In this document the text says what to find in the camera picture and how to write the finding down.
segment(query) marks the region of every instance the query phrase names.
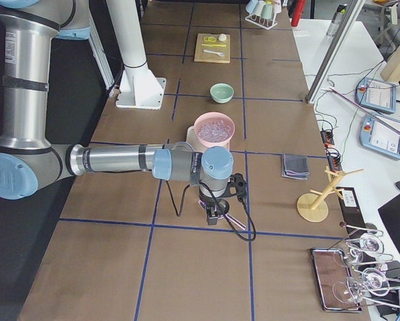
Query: green bowl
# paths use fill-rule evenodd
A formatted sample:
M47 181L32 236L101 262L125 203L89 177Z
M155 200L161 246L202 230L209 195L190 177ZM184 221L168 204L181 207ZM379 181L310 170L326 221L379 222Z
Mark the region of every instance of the green bowl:
M234 89L227 84L215 84L211 87L211 97L214 101L224 104L229 102L234 95Z

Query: metal tray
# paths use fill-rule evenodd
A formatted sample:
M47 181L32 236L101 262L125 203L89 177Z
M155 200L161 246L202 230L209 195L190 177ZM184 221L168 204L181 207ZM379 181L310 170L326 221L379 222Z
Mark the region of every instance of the metal tray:
M339 266L334 259L335 255L342 253L338 249L320 248L310 249L310 253L322 309L327 312L362 312L359 304L340 302L332 293L334 283L352 276L347 267Z

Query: clear bottle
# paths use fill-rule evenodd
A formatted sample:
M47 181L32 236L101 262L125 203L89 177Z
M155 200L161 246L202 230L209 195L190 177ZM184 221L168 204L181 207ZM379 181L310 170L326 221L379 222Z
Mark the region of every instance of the clear bottle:
M336 11L334 13L334 17L332 17L331 24L329 25L328 31L326 32L326 35L329 35L333 37L340 25L340 22L342 20L342 15L346 13L346 8L347 5L338 5L336 8Z

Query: wooden cutting board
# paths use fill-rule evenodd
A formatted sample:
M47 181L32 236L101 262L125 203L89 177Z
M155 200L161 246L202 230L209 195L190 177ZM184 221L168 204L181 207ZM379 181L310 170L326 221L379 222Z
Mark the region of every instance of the wooden cutting board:
M230 53L230 37L226 35L227 39L225 41L219 41L219 35L214 35L212 33L199 33L197 35L197 42L195 44L195 62L215 62L219 64L229 64L229 53ZM215 37L216 42L206 42L205 37ZM202 44L214 45L214 44L225 44L225 47L209 47ZM214 53L203 52L203 49L208 49L212 51L218 51L224 53L223 57L219 57Z

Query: bowl of ice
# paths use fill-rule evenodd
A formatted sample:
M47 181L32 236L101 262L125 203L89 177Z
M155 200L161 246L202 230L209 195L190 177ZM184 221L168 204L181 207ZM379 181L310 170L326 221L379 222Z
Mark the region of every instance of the bowl of ice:
M233 137L233 120L220 112L207 112L194 122L194 133L206 147L226 146Z
M210 92L212 99L220 104L229 102L234 95L234 89L229 84L215 84Z

